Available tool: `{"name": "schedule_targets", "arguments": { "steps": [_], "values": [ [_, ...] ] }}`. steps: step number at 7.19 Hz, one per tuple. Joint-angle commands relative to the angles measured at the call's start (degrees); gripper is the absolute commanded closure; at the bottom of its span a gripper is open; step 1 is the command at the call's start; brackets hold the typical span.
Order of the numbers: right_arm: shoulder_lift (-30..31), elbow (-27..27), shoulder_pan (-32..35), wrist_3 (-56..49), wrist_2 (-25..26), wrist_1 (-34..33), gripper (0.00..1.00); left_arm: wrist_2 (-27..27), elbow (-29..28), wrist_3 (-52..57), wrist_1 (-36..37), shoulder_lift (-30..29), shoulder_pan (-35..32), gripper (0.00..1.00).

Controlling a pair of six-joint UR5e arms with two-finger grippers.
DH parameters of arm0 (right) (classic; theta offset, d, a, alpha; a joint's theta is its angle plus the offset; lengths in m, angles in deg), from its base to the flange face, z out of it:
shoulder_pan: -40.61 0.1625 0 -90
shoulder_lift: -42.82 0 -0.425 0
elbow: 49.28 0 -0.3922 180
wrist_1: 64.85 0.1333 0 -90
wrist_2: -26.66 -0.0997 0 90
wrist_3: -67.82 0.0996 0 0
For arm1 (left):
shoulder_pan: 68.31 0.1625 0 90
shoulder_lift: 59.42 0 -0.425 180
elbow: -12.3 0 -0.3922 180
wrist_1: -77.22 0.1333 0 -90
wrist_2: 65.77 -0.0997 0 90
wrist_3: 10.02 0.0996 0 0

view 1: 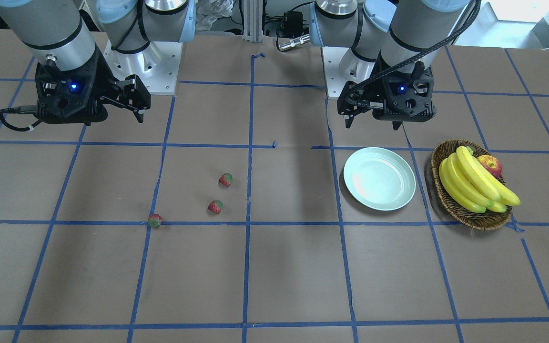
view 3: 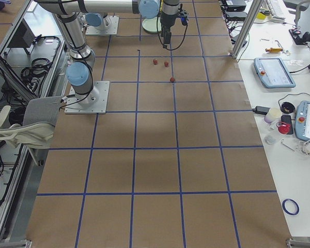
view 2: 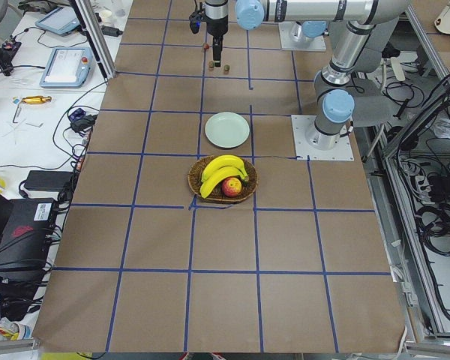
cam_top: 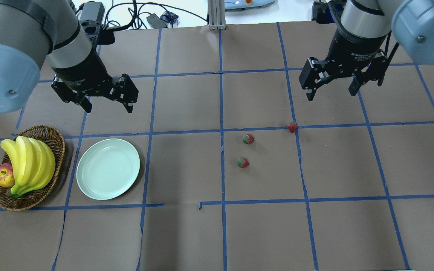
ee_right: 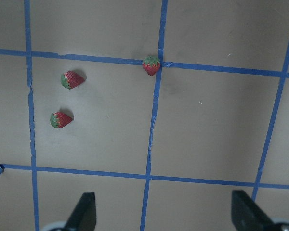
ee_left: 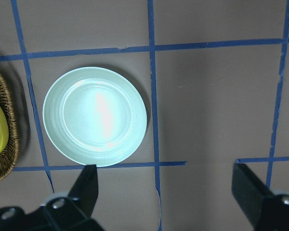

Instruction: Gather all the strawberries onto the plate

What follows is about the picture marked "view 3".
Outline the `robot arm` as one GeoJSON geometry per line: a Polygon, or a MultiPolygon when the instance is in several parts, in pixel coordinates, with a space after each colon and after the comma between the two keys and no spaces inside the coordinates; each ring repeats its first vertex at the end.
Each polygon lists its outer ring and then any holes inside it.
{"type": "Polygon", "coordinates": [[[89,26],[98,30],[106,30],[110,27],[112,21],[108,16],[103,17],[99,13],[86,13],[85,21],[89,26]]]}
{"type": "Polygon", "coordinates": [[[145,19],[157,18],[158,39],[164,49],[171,43],[171,27],[180,19],[188,27],[188,13],[180,1],[38,1],[46,11],[53,14],[55,21],[70,49],[72,64],[66,76],[76,97],[76,104],[83,109],[92,106],[99,99],[92,78],[95,54],[87,45],[78,13],[133,13],[145,19]]]}

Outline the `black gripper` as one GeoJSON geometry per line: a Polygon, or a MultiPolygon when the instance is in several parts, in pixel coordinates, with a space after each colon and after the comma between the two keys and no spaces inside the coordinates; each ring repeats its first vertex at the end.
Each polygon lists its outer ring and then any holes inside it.
{"type": "Polygon", "coordinates": [[[175,14],[167,14],[161,12],[160,23],[161,23],[161,37],[163,38],[163,48],[167,48],[168,44],[171,43],[171,27],[175,25],[176,19],[181,21],[183,26],[188,25],[188,13],[185,10],[179,10],[175,14]]]}

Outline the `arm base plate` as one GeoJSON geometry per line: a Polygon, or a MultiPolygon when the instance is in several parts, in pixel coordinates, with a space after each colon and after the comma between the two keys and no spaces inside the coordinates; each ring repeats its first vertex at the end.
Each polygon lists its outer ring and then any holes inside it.
{"type": "Polygon", "coordinates": [[[93,90],[85,97],[76,95],[73,87],[70,87],[69,94],[74,95],[67,100],[65,114],[105,114],[107,101],[109,96],[110,82],[109,81],[94,81],[93,90]]]}
{"type": "Polygon", "coordinates": [[[97,13],[89,13],[85,16],[87,23],[86,35],[88,36],[109,36],[116,35],[118,31],[119,16],[107,15],[102,17],[97,13]]]}

